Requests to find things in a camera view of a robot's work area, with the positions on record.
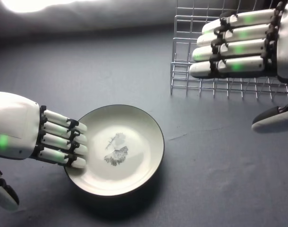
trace white robotic hand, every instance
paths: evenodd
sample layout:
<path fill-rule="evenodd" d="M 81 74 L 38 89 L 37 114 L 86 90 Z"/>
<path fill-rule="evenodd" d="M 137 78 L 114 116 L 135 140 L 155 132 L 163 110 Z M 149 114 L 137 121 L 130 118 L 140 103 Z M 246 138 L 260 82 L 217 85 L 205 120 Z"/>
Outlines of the white robotic hand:
<path fill-rule="evenodd" d="M 25 97 L 0 92 L 0 157 L 84 168 L 87 127 Z M 19 199 L 0 178 L 0 206 L 15 210 Z"/>
<path fill-rule="evenodd" d="M 277 76 L 288 83 L 288 4 L 224 13 L 206 24 L 193 51 L 191 76 L 200 79 Z"/>

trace ceramic plate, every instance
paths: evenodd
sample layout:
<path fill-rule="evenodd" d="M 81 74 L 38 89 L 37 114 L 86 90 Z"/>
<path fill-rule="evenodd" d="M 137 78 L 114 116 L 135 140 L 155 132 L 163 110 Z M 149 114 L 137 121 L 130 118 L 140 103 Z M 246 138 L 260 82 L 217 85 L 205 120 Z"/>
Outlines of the ceramic plate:
<path fill-rule="evenodd" d="M 109 105 L 80 119 L 87 126 L 89 154 L 84 170 L 65 168 L 82 190 L 100 196 L 130 192 L 147 182 L 164 155 L 164 137 L 146 112 Z"/>

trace leaf design on plate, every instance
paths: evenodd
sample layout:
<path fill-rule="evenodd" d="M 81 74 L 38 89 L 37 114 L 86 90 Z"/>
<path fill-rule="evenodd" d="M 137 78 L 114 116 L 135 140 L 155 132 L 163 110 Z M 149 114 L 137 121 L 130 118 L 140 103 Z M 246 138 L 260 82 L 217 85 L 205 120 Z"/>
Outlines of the leaf design on plate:
<path fill-rule="evenodd" d="M 128 148 L 125 146 L 122 147 L 120 150 L 114 150 L 111 154 L 106 155 L 104 157 L 104 160 L 107 163 L 110 163 L 112 166 L 117 166 L 125 161 L 127 154 L 128 154 Z"/>

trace gray table surface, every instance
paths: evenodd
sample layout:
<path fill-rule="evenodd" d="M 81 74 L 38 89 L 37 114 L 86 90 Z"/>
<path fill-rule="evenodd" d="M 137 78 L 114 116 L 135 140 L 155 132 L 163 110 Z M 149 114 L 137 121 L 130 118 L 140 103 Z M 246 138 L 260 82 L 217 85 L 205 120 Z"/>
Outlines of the gray table surface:
<path fill-rule="evenodd" d="M 0 227 L 288 227 L 288 132 L 251 131 L 276 103 L 182 89 L 171 96 L 172 27 L 120 34 L 0 47 L 0 91 L 75 119 L 111 104 L 147 111 L 165 138 L 157 175 L 121 207 L 91 201 L 58 165 L 0 158 L 21 201 L 14 213 L 0 209 Z"/>

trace metal grid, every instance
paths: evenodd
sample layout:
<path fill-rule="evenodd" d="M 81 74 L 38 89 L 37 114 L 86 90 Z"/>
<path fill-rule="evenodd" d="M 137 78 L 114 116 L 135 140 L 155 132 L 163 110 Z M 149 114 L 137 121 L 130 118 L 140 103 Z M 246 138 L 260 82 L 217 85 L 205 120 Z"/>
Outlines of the metal grid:
<path fill-rule="evenodd" d="M 273 100 L 276 96 L 285 96 L 288 99 L 288 85 L 280 83 L 276 78 L 255 79 L 195 79 L 189 76 L 189 66 L 192 60 L 192 52 L 196 47 L 198 36 L 202 33 L 202 27 L 227 11 L 245 12 L 259 10 L 259 0 L 177 0 L 174 25 L 174 38 L 172 50 L 172 63 L 170 68 L 170 93 L 173 88 L 184 88 L 186 94 L 190 89 L 213 92 L 226 92 L 227 97 L 231 93 L 238 93 L 243 98 L 245 94 L 255 93 L 260 96 L 269 96 Z"/>

